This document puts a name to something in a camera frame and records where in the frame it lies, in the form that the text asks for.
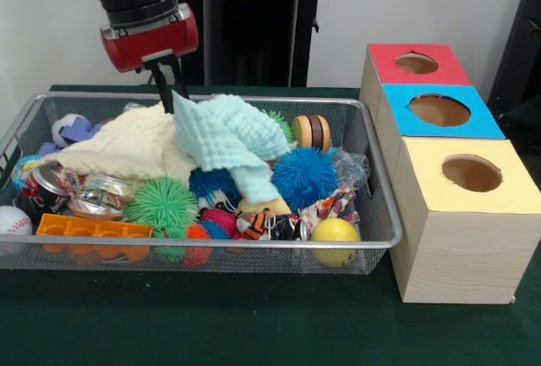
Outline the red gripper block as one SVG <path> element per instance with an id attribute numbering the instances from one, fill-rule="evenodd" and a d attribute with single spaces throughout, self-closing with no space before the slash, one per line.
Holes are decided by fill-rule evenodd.
<path id="1" fill-rule="evenodd" d="M 198 47 L 196 18 L 188 4 L 180 4 L 173 15 L 140 27 L 115 29 L 103 25 L 101 42 L 113 66 L 121 73 L 142 69 L 149 60 L 174 54 L 176 57 L 170 66 L 175 89 L 183 98 L 189 98 L 181 62 L 177 58 L 195 52 Z M 162 65 L 160 61 L 151 61 L 150 71 L 165 113 L 174 113 L 172 92 L 161 71 Z"/>

